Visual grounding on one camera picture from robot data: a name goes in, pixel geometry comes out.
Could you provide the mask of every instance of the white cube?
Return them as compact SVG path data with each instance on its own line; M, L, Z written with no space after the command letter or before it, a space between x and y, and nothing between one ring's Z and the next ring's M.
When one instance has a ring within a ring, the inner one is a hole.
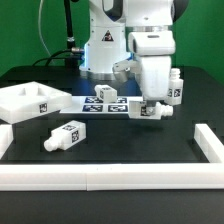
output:
M96 96L101 99L104 103L115 103L117 102L117 90L113 89L108 85L96 85L95 86Z

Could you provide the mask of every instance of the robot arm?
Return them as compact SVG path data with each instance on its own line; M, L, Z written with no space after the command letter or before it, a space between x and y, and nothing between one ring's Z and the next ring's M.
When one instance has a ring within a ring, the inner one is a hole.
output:
M172 21L173 0L126 0L124 17L126 27L132 27L128 36L133 61L122 61L113 67L115 77L126 81L128 72L134 72L145 102L144 118L154 119L157 102L165 100L169 88L171 57L175 41L169 26Z

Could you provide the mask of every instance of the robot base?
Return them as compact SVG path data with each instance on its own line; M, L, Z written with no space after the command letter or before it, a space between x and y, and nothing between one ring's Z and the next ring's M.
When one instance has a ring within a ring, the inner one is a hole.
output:
M102 80L102 81L113 81L116 80L113 73L94 73L90 71L80 70L80 75L84 78Z

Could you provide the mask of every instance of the white cylinder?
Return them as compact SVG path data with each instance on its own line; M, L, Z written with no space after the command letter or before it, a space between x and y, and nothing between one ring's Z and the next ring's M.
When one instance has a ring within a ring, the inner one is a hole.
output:
M171 69L169 90L165 103L169 105L179 105L182 101L184 80L180 79L180 69Z

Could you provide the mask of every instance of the white robot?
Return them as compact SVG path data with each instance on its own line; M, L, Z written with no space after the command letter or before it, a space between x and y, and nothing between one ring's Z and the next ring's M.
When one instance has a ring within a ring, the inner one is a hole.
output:
M173 109L158 101L167 97L171 57L175 41L169 27L173 24L173 0L90 0L91 36L85 45L82 73L92 78L127 81L135 79L142 102L130 102L131 118L160 119ZM125 27L128 35L126 52Z

